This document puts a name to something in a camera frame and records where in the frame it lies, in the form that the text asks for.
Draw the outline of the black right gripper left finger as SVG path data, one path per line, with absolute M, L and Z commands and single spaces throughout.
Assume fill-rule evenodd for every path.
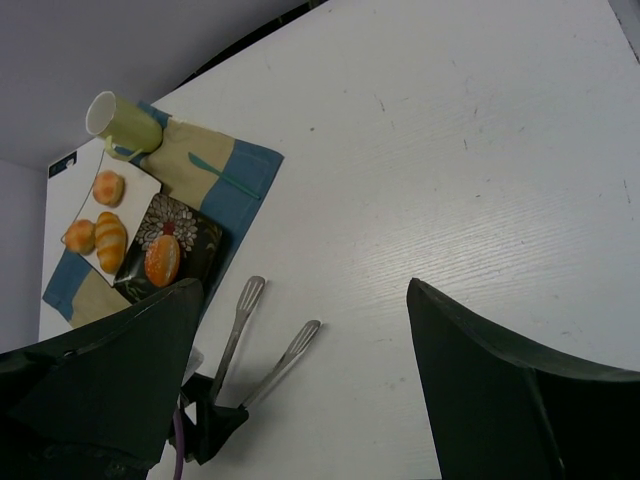
M 157 460 L 199 325 L 181 280 L 122 311 L 1 356 L 1 416 L 59 444 Z

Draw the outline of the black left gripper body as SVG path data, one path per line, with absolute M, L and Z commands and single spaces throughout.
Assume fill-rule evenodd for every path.
M 249 419 L 249 412 L 244 407 L 215 405 L 210 397 L 212 386 L 211 378 L 195 373 L 180 391 L 184 459 L 199 465 L 214 458 L 231 435 Z

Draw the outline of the metal tongs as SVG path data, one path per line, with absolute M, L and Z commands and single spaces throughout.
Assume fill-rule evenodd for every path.
M 254 312 L 259 309 L 261 299 L 266 291 L 267 280 L 259 275 L 251 276 L 242 288 L 236 304 L 231 332 L 209 393 L 213 404 L 218 403 L 221 393 L 231 391 L 233 384 L 228 381 L 229 375 L 239 370 L 240 361 L 250 358 L 249 349 L 257 345 L 257 334 L 261 333 L 261 329 L 256 326 Z M 304 323 L 275 365 L 265 370 L 264 376 L 242 398 L 239 407 L 249 407 L 260 398 L 303 355 L 319 334 L 322 326 L 322 322 L 316 319 Z

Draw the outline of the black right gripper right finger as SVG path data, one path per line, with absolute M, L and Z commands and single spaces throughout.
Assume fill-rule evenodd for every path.
M 413 347 L 445 479 L 635 479 L 639 375 L 504 328 L 413 279 Z

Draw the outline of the sesame oval bread roll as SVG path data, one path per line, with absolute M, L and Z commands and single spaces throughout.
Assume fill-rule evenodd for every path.
M 180 266 L 180 245 L 173 235 L 162 235 L 148 247 L 144 269 L 149 281 L 156 287 L 170 285 Z

